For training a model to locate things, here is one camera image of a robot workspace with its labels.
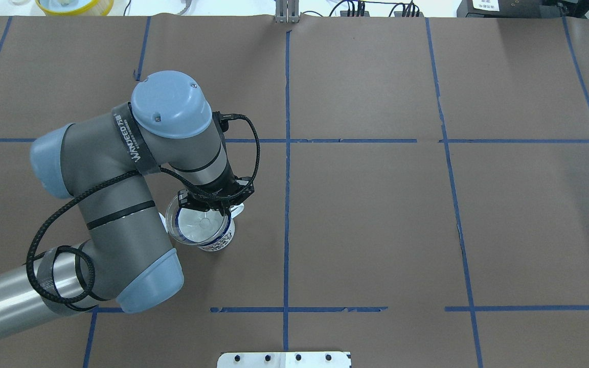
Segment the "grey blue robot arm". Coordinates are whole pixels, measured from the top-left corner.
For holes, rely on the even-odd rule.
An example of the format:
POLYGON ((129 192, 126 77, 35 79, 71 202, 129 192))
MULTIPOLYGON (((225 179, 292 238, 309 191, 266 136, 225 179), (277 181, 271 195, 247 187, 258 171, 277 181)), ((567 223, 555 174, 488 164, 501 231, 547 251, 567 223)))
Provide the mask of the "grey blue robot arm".
POLYGON ((23 263, 0 274, 0 340, 115 300, 126 313, 156 307, 182 289, 177 249, 146 177, 177 179, 178 208, 231 214, 254 193, 260 148, 249 177, 229 163, 229 122, 189 75, 152 73, 129 100, 35 140, 31 168, 45 191, 67 199, 38 228, 23 263))

